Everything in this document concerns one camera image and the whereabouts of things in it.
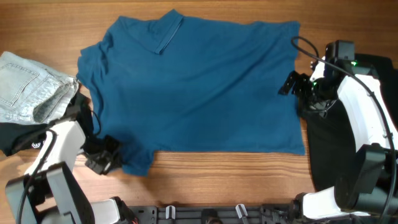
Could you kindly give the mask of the blue polo shirt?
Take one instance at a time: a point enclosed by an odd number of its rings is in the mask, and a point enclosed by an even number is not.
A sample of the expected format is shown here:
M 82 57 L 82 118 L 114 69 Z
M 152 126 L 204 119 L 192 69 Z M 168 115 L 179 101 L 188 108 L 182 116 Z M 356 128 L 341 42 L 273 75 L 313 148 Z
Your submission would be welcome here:
M 101 138 L 121 143 L 122 169 L 145 176 L 156 151 L 302 155 L 294 96 L 279 89 L 295 68 L 300 24 L 238 24 L 169 11 L 119 17 L 81 51 Z

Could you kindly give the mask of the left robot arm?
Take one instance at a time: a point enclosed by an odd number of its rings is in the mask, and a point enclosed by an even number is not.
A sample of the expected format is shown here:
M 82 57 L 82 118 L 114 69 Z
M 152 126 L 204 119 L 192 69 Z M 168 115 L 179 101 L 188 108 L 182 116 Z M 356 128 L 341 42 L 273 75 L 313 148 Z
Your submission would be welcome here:
M 120 143 L 110 136 L 98 139 L 91 126 L 99 120 L 91 109 L 74 107 L 28 138 L 45 135 L 34 163 L 6 185 L 6 197 L 16 223 L 137 223 L 134 212 L 119 197 L 89 202 L 74 178 L 76 158 L 99 175 L 119 168 Z

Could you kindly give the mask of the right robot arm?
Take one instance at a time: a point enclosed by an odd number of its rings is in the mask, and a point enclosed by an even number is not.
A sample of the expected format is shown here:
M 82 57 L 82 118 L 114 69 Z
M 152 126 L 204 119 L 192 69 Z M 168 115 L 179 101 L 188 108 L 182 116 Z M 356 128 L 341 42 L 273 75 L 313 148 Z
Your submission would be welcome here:
M 291 72 L 280 95 L 298 98 L 307 122 L 314 193 L 271 206 L 289 223 L 397 221 L 397 111 L 388 59 L 355 52 L 336 40 L 310 53 L 310 75 Z

